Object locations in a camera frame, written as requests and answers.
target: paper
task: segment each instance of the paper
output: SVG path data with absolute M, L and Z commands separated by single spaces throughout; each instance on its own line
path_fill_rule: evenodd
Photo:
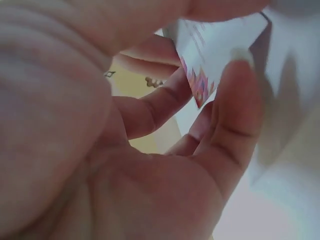
M 179 19 L 163 29 L 180 57 L 198 108 L 219 85 L 223 69 L 235 48 L 248 49 L 268 22 L 259 13 L 225 22 Z

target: fingernail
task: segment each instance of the fingernail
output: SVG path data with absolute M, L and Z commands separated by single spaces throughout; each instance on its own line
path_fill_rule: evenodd
M 230 51 L 230 58 L 231 61 L 246 61 L 252 69 L 255 69 L 254 57 L 248 49 L 241 47 L 233 48 Z

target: wall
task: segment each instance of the wall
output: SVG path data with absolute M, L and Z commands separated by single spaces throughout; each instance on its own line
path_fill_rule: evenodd
M 113 95 L 141 98 L 155 90 L 147 87 L 144 76 L 127 71 L 117 64 L 113 64 L 110 71 L 115 72 L 111 78 Z M 180 137 L 176 120 L 172 118 L 156 132 L 130 140 L 130 144 L 141 152 L 160 154 L 168 150 Z

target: palm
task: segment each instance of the palm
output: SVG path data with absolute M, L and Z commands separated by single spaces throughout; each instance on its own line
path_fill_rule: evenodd
M 104 1 L 90 6 L 80 0 L 68 6 L 64 2 L 69 4 L 1 2 L 1 10 L 9 6 L 1 17 L 10 26 L 3 27 L 3 35 L 10 37 L 3 38 L 0 56 L 0 237 L 17 233 L 30 239 L 206 239 L 259 133 L 261 101 L 252 71 L 245 62 L 231 64 L 215 102 L 202 111 L 189 134 L 166 155 L 143 154 L 128 139 L 153 132 L 175 114 L 190 99 L 188 82 L 180 69 L 164 88 L 142 99 L 112 98 L 103 78 L 104 66 L 111 64 L 106 53 L 141 42 L 161 21 L 167 24 L 180 17 L 179 9 L 187 11 L 184 5 L 191 3 L 150 3 L 150 19 L 157 19 L 153 14 L 161 12 L 159 6 L 176 6 L 170 6 L 167 19 L 146 23 L 150 25 L 142 34 L 135 35 L 145 22 L 141 18 L 132 17 L 132 29 L 116 20 L 117 37 L 132 31 L 132 41 L 119 39 L 117 44 L 116 37 L 101 35 L 104 18 L 95 12 L 100 13 L 97 6 Z M 241 2 L 239 13 L 228 13 L 234 9 L 231 3 L 213 1 L 214 7 L 199 4 L 185 15 L 220 21 L 257 11 L 265 2 Z M 119 3 L 115 8 L 128 16 L 139 9 L 136 14 L 147 19 L 145 1 L 134 9 L 125 0 Z M 212 14 L 218 7 L 223 13 Z M 24 26 L 25 39 L 13 34 L 20 33 L 19 26 Z M 155 42 L 156 47 L 141 49 L 154 50 L 161 45 Z M 122 54 L 117 59 L 133 69 L 140 65 L 139 72 L 151 77 L 167 78 L 177 70 L 179 58 L 172 43 L 161 42 L 161 60 L 149 67 Z M 141 60 L 139 52 L 138 46 L 128 55 Z M 151 62 L 158 59 L 153 51 L 145 56 Z

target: card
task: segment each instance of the card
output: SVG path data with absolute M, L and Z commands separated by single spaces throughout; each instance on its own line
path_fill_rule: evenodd
M 224 22 L 179 19 L 163 29 L 180 57 L 200 108 L 216 90 L 232 49 L 248 49 L 268 25 L 259 13 Z

